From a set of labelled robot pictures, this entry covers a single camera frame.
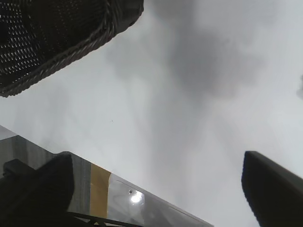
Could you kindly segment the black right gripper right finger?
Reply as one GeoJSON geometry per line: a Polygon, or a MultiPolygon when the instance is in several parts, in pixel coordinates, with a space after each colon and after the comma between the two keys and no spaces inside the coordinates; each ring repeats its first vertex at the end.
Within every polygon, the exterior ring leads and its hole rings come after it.
{"type": "Polygon", "coordinates": [[[303,180],[256,151],[246,151],[241,185],[261,227],[303,225],[303,180]]]}

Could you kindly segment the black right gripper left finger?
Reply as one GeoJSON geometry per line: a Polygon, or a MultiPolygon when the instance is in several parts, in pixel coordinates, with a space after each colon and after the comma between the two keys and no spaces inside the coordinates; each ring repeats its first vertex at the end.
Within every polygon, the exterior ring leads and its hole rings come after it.
{"type": "Polygon", "coordinates": [[[54,156],[38,169],[19,159],[8,161],[0,179],[0,225],[61,227],[73,193],[69,152],[54,156]]]}

